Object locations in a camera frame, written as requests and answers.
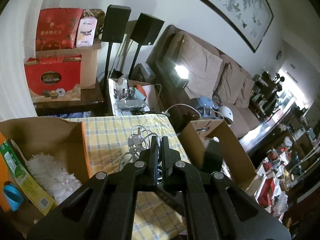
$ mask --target black pole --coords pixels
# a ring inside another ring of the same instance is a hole
[[[129,72],[129,76],[128,76],[129,80],[131,79],[132,71],[133,71],[134,65],[136,64],[137,57],[138,57],[139,51],[141,49],[141,46],[142,46],[141,44],[138,44],[138,47],[137,47],[137,50],[136,50],[136,54],[134,54],[134,58],[133,58],[132,65],[131,65],[130,72]]]
[[[107,52],[107,60],[106,60],[106,68],[104,69],[104,79],[103,79],[103,96],[106,96],[107,92],[107,84],[108,84],[108,70],[109,70],[109,63],[110,63],[110,56],[111,56],[111,49],[112,49],[113,42],[109,42],[108,45],[108,52]]]

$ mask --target tablecloth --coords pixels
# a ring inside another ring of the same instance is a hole
[[[170,148],[189,162],[165,115],[106,116],[68,119],[84,122],[92,173],[117,171],[120,156],[128,152],[128,137],[134,125],[143,125],[159,136],[168,136]],[[181,216],[153,192],[138,192],[132,239],[171,239],[186,229]]]

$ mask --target picture frame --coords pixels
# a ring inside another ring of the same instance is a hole
[[[222,17],[253,53],[257,51],[274,18],[267,0],[200,1]]]

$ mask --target screw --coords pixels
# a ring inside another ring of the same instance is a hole
[[[213,174],[213,176],[216,178],[216,179],[223,179],[223,173],[221,173],[221,172],[215,172],[214,174]]]
[[[137,161],[137,162],[134,163],[134,166],[136,166],[137,168],[142,168],[144,166],[144,162]]]
[[[176,166],[177,166],[178,168],[183,168],[184,166],[186,166],[186,164],[185,164],[183,161],[177,161],[177,162],[176,162]]]
[[[96,174],[97,179],[104,179],[107,176],[107,174],[103,171],[100,171]]]

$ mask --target black speaker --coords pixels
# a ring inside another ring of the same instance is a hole
[[[131,8],[109,5],[104,19],[101,41],[122,43]]]
[[[130,39],[140,45],[153,45],[163,24],[164,21],[141,13],[131,33]]]

